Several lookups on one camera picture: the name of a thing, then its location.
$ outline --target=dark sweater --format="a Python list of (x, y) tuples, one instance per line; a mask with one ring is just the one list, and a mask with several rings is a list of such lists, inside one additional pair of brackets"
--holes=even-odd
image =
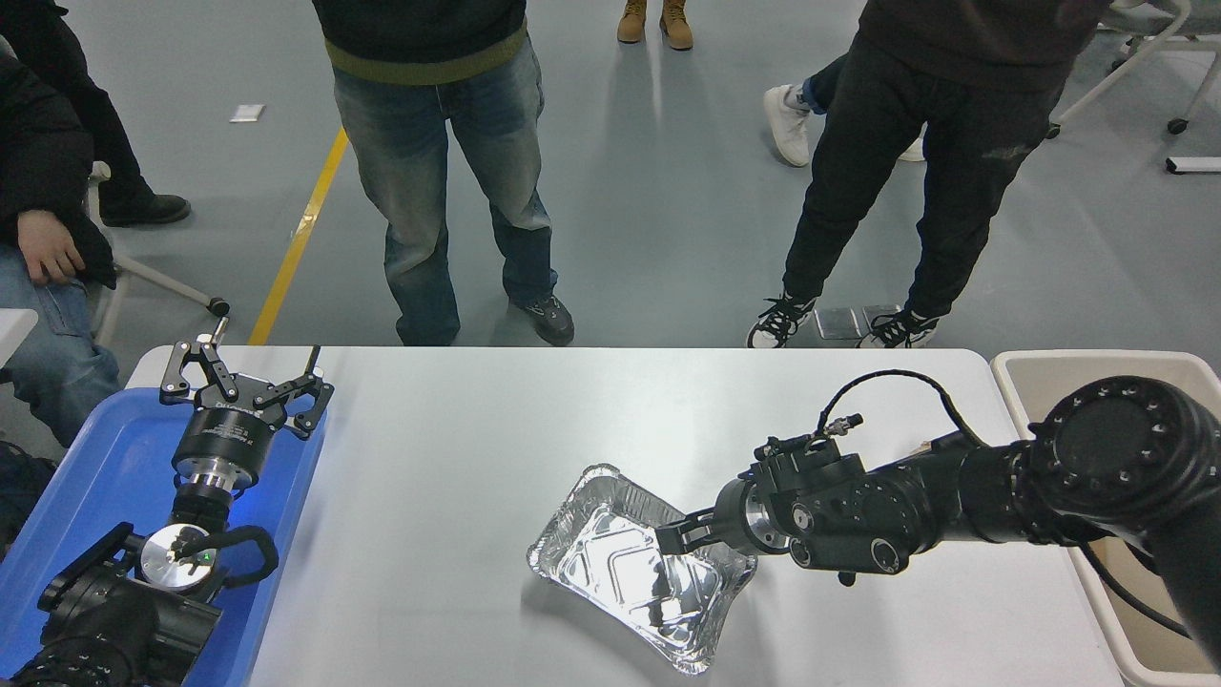
[(869, 0), (861, 37), (911, 67), (998, 90), (1068, 78), (1111, 0)]
[(110, 243), (84, 212), (93, 139), (66, 98), (0, 54), (0, 242), (17, 244), (17, 215), (49, 210), (72, 234), (85, 272), (115, 284)]
[(363, 78), (436, 84), (507, 62), (526, 0), (314, 0), (335, 66)]

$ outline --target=hand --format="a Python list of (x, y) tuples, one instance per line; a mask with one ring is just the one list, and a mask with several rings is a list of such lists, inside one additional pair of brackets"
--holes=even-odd
[(68, 228), (48, 210), (17, 215), (17, 248), (26, 257), (29, 279), (38, 286), (45, 286), (48, 279), (67, 283), (77, 270), (84, 268)]

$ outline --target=black robotic arm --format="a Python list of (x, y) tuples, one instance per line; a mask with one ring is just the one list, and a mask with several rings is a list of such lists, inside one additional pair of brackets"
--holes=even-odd
[(871, 472), (833, 439), (861, 422), (768, 439), (713, 508), (657, 531), (662, 553), (724, 542), (851, 584), (946, 539), (1076, 547), (1114, 534), (1151, 556), (1221, 672), (1221, 423), (1179, 389), (1103, 379), (1032, 425), (1033, 441), (987, 447), (962, 427)]

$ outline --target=aluminum foil tray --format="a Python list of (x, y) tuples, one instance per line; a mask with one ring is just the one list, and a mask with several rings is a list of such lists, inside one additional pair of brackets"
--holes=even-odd
[(626, 625), (676, 670), (697, 675), (712, 665), (729, 605), (758, 561), (724, 544), (661, 555), (653, 528), (684, 515), (614, 466), (591, 466), (526, 560)]

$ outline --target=brown boot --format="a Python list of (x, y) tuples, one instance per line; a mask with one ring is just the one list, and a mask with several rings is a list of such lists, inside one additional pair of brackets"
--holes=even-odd
[(640, 43), (645, 37), (645, 1), (628, 0), (619, 20), (619, 43)]
[(690, 50), (695, 44), (691, 27), (686, 23), (686, 15), (683, 13), (684, 5), (686, 0), (665, 0), (662, 5), (662, 33), (665, 34), (665, 41), (675, 50)]

